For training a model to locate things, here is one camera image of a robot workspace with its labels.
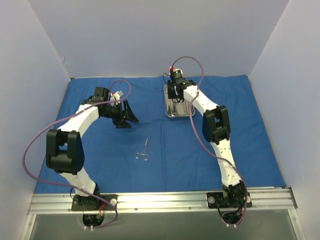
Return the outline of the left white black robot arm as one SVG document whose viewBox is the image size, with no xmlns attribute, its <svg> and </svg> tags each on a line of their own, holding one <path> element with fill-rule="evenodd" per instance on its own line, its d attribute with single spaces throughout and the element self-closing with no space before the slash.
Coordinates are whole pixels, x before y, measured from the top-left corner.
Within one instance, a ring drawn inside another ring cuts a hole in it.
<svg viewBox="0 0 320 240">
<path fill-rule="evenodd" d="M 99 118 L 111 119 L 117 129 L 130 129 L 130 123 L 139 122 L 128 101 L 121 99 L 123 95 L 122 91 L 96 87 L 66 123 L 46 134 L 46 166 L 64 177 L 90 210 L 100 206 L 101 197 L 98 185 L 84 167 L 82 137 Z"/>
</svg>

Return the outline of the blue surgical drape cloth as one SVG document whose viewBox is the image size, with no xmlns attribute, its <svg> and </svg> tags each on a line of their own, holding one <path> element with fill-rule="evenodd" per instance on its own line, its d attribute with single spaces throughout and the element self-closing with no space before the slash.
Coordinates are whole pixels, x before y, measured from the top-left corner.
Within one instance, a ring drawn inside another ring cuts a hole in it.
<svg viewBox="0 0 320 240">
<path fill-rule="evenodd" d="M 195 77 L 202 92 L 228 109 L 230 144 L 236 168 L 248 187 L 283 187 L 285 181 L 245 75 Z M 96 120 L 82 138 L 84 167 L 103 193 L 218 190 L 221 172 L 202 135 L 203 118 L 169 118 L 162 77 L 80 78 L 68 84 L 58 118 L 76 112 L 96 87 L 128 95 L 139 123 L 116 128 L 108 118 Z M 136 159 L 146 139 L 148 160 Z"/>
</svg>

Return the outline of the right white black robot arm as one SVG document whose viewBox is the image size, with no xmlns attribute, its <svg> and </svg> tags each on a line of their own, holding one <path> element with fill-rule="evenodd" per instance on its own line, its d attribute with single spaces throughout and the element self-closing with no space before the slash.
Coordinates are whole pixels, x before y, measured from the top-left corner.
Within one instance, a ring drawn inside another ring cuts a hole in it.
<svg viewBox="0 0 320 240">
<path fill-rule="evenodd" d="M 231 151 L 228 109 L 224 105 L 211 101 L 193 80 L 183 77 L 180 69 L 171 67 L 169 73 L 168 97 L 170 99 L 178 97 L 189 101 L 189 106 L 198 110 L 202 116 L 202 135 L 212 146 L 220 169 L 224 189 L 223 203 L 232 207 L 240 200 L 246 200 L 248 193 L 236 169 Z"/>
</svg>

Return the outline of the steel forceps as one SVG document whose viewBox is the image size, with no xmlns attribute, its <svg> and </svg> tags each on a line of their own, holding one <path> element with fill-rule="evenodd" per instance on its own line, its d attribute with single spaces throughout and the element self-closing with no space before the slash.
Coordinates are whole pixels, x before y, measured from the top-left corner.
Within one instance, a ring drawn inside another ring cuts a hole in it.
<svg viewBox="0 0 320 240">
<path fill-rule="evenodd" d="M 137 152 L 136 153 L 136 156 L 135 156 L 136 160 L 139 159 L 139 158 L 142 158 L 144 161 L 148 160 L 149 156 L 148 156 L 148 154 L 146 154 L 146 148 L 147 148 L 148 140 L 149 140 L 149 138 L 147 137 L 146 140 L 145 140 L 144 146 L 143 146 L 143 150 L 141 152 Z"/>
</svg>

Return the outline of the stainless steel instrument tray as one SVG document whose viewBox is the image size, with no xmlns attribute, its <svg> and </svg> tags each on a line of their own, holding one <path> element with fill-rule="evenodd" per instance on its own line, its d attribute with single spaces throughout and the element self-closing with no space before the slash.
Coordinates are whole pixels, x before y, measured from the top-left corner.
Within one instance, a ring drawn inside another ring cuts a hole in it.
<svg viewBox="0 0 320 240">
<path fill-rule="evenodd" d="M 190 101 L 184 98 L 182 90 L 175 90 L 167 84 L 163 87 L 165 113 L 170 118 L 188 118 Z"/>
</svg>

